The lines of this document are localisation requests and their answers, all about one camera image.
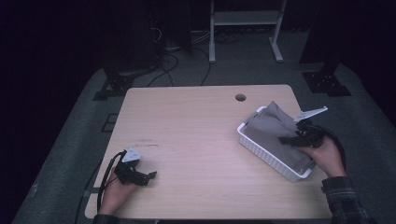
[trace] white plastic basket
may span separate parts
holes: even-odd
[[[254,118],[257,115],[259,115],[266,106],[262,106],[259,109],[256,110],[253,115],[251,115],[249,118]],[[290,182],[296,182],[302,178],[307,178],[309,174],[311,174],[312,169],[315,167],[315,163],[312,162],[309,167],[305,170],[303,174],[298,174],[287,164],[285,164],[283,161],[279,160],[277,157],[275,157],[273,154],[271,154],[269,151],[267,151],[265,148],[261,147],[260,145],[256,144],[253,142],[250,138],[248,138],[244,134],[244,129],[248,123],[248,119],[245,120],[244,123],[239,125],[237,131],[240,134],[239,142],[246,147],[248,150],[253,152],[256,156],[258,156],[260,159],[265,161],[268,165],[273,167],[275,170],[277,170],[279,173],[281,173],[283,176],[285,176]]]

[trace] plaid sleeve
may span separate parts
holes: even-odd
[[[332,211],[332,224],[375,223],[361,206],[361,201],[350,178],[346,176],[332,177],[323,180],[322,184]]]

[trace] human hand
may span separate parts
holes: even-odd
[[[113,216],[116,210],[125,203],[128,196],[136,189],[137,185],[135,184],[122,185],[116,174],[114,174],[113,168],[106,182],[105,193],[98,215]]]
[[[346,176],[340,152],[334,141],[328,136],[323,137],[323,143],[318,148],[297,147],[314,159],[317,166],[327,177]]]

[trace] wire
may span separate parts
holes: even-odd
[[[117,155],[115,155],[115,156],[113,157],[113,159],[110,160],[110,163],[109,163],[108,166],[107,166],[105,175],[103,176],[103,179],[102,179],[102,184],[100,185],[100,188],[99,188],[98,199],[97,199],[97,201],[96,201],[96,206],[97,206],[97,210],[98,210],[98,211],[99,211],[100,206],[102,205],[102,194],[103,194],[103,191],[105,190],[106,182],[107,182],[107,178],[108,178],[108,174],[110,173],[110,170],[111,170],[111,167],[113,166],[114,160],[115,160],[118,156],[122,155],[123,153],[124,153],[124,152],[119,152],[119,153],[117,153]]]
[[[156,30],[160,34],[160,36],[158,36],[157,40],[152,40],[154,43],[157,43],[158,41],[160,41],[161,37],[163,36],[163,32],[161,32],[161,30],[156,27],[151,27],[151,30]]]
[[[209,66],[207,67],[207,71],[206,71],[206,75],[205,75],[205,77],[204,77],[204,80],[202,80],[202,82],[201,82],[201,84],[200,84],[200,86],[204,86],[204,83],[205,83],[207,77],[209,76],[210,69],[211,69],[211,63],[210,63],[210,61],[209,61],[209,55],[207,55],[207,53],[206,53],[204,50],[202,50],[202,49],[198,49],[198,48],[192,48],[192,49],[196,49],[196,50],[201,51],[201,52],[206,56],[206,58],[207,58],[207,62],[208,62],[208,65],[209,65]]]
[[[166,75],[166,74],[167,74],[167,75],[169,76],[169,78],[171,79],[171,82],[170,82],[170,83],[173,83],[173,79],[172,79],[172,77],[170,76],[169,72],[172,71],[172,70],[174,70],[174,69],[177,67],[177,65],[178,65],[178,58],[177,58],[176,56],[174,56],[174,55],[171,55],[171,54],[165,54],[165,55],[174,58],[174,59],[176,60],[175,65],[173,65],[169,70],[163,69],[164,72],[161,73],[161,74],[159,74],[158,76],[156,76],[154,79],[152,79],[152,80],[150,81],[150,83],[147,85],[147,87],[149,87],[149,86],[150,86],[155,80],[157,80],[159,77],[162,77],[163,75]]]
[[[119,178],[119,177],[116,176],[114,179],[108,181],[108,183],[105,185],[105,188],[107,188],[107,186],[108,186],[109,184],[111,184],[113,181],[115,181],[115,180],[118,179],[118,178]]]
[[[102,161],[99,161],[98,164],[96,165],[95,169],[93,170],[93,172],[91,173],[90,178],[87,181],[87,184],[85,184],[85,188],[84,188],[84,193],[87,190],[88,186],[91,183],[91,180],[93,178],[93,175],[96,173],[96,171],[99,169],[100,164],[102,163]],[[78,223],[78,215],[79,215],[79,210],[81,209],[81,204],[82,204],[82,199],[84,199],[84,194],[82,194],[79,198],[79,203],[78,203],[78,208],[77,208],[77,212],[76,212],[76,217],[75,217],[75,223]]]
[[[208,39],[210,37],[210,32],[209,31],[205,31],[205,34],[203,36],[200,36],[194,40],[191,41],[191,43],[194,44],[198,44],[206,39]]]
[[[221,34],[218,34],[218,35],[216,35],[216,37],[215,37],[215,41],[216,41],[216,43],[218,43],[218,44],[234,44],[234,43],[236,43],[236,42],[239,42],[239,41],[242,41],[242,40],[244,40],[245,39],[245,36],[244,36],[244,34],[240,34],[241,35],[241,37],[238,37],[238,36],[236,36],[236,35],[230,35],[230,34],[224,34],[224,33],[221,33]]]
[[[343,163],[344,169],[346,170],[346,169],[347,169],[347,158],[346,158],[346,153],[345,153],[344,147],[343,147],[343,145],[341,144],[341,142],[340,142],[340,140],[338,139],[338,137],[337,137],[332,131],[330,131],[329,129],[324,128],[324,127],[321,127],[321,126],[318,126],[318,125],[317,125],[317,126],[314,126],[314,125],[306,125],[306,127],[311,128],[311,129],[318,130],[318,131],[320,131],[320,132],[323,132],[325,135],[327,135],[328,137],[330,137],[330,138],[334,141],[335,145],[336,145],[337,148],[338,148],[338,151],[340,152],[341,161],[342,161],[342,163]]]

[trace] wooden table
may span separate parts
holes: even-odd
[[[237,94],[246,100],[237,101]],[[329,218],[319,168],[290,183],[238,142],[237,127],[271,101],[292,117],[301,112],[287,85],[130,89],[94,186],[114,155],[135,146],[143,155],[138,171],[158,174],[130,196],[119,217]],[[96,214],[96,197],[89,199],[88,218]]]

